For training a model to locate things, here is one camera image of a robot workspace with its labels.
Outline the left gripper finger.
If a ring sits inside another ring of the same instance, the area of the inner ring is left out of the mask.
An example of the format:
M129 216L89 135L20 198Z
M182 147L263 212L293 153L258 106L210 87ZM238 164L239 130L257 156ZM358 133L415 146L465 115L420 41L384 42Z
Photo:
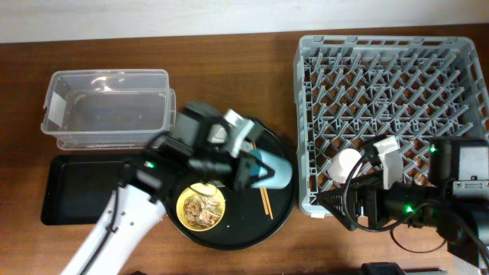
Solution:
M266 187L267 182L275 176L273 169L265 169L263 167L254 168L251 171L251 188Z
M260 150L260 149L252 149L249 152L249 154L257 159L257 162L251 165L252 170L260 170L261 168L263 169L270 168L271 156L272 156L270 152L265 150Z

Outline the blue cup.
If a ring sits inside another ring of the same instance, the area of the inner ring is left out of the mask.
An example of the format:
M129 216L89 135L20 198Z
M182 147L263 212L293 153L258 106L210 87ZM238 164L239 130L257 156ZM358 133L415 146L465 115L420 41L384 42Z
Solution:
M284 189L292 179L293 167L291 163L283 157L275 154L271 156L270 168L275 171L275 176L267 182L267 189Z

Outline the pink cup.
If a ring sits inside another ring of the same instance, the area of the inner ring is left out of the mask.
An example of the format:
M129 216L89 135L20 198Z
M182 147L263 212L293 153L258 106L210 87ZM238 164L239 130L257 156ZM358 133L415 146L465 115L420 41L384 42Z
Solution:
M341 150L331 159L327 174L333 181L343 184L360 158L360 152L355 149Z

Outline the yellow bowl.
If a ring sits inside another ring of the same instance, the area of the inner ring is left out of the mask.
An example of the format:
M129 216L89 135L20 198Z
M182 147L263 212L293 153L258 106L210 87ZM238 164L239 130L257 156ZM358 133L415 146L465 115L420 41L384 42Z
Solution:
M223 196L221 190L219 189L219 186L216 186L215 184L212 184L212 183L194 183L191 186L185 188L181 192L181 194L180 194L180 196L176 202L176 214L177 214L177 218L180 221L180 223L185 228L189 229L190 231L208 231L211 228L214 228L218 223L216 225L212 226L211 228L206 229L206 230L196 230L196 229L191 228L190 225L187 223L186 219L184 218L184 214L183 214L184 201L188 197L190 197L191 195L196 194L196 193L198 193L202 196L209 196L209 197L215 196L217 198L217 200L223 204L224 212L223 212L222 217L218 221L218 223L222 220L222 218L224 217L224 214L225 214L225 207L226 207L225 197Z

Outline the food scraps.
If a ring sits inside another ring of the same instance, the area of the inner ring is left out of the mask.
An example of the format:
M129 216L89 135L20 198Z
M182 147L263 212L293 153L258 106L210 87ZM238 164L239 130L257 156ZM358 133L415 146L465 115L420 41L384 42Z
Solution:
M188 197L183 204L183 214L191 228L206 230L216 225L224 212L223 204L215 196L198 193Z

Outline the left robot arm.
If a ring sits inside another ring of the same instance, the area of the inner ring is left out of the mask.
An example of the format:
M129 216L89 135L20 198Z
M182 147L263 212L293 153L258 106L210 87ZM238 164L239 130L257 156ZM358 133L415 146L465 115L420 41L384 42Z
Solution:
M260 182L251 168L262 161L241 145L256 141L263 131L261 123L233 111L221 115L206 103L188 103L172 130L160 132L124 162L108 205L63 273L117 274L166 215L180 184L223 180L229 189L244 191Z

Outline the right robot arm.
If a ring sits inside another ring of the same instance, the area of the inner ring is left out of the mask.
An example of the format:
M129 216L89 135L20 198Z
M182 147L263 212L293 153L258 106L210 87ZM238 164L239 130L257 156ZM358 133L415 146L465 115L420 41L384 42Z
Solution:
M368 161L382 169L366 176L348 173L341 188L317 199L349 231L392 233L399 225L435 228L450 254L488 269L488 142L471 137L434 137L429 144L428 186L403 180L395 137L366 141Z

